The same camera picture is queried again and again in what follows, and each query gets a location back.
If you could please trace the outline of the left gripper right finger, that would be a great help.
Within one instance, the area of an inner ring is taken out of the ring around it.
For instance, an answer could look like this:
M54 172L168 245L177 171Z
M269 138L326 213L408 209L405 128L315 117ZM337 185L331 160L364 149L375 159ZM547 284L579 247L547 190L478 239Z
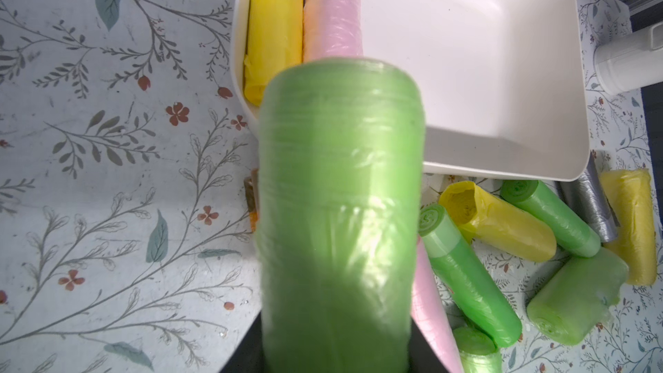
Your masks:
M439 360L432 347L426 341L419 326L411 319L409 339L409 373L447 373L448 370Z

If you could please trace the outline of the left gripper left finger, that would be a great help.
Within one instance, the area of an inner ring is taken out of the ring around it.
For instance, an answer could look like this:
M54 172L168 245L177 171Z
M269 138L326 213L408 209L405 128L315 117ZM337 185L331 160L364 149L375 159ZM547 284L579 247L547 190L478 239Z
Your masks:
M263 373L262 317L257 315L220 373Z

